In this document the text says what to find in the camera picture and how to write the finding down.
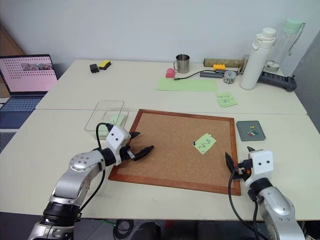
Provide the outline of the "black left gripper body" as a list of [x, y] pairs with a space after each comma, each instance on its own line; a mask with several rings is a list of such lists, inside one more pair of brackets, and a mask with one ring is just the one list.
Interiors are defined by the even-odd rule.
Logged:
[[119, 142], [118, 146], [116, 147], [116, 165], [120, 165], [124, 160], [135, 160], [136, 155], [131, 152], [130, 145], [128, 144], [129, 138], [123, 138]]

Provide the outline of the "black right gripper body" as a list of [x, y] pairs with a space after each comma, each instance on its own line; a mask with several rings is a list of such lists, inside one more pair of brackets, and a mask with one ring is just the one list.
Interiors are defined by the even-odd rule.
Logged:
[[237, 165], [233, 179], [246, 181], [252, 174], [252, 160], [246, 159]]

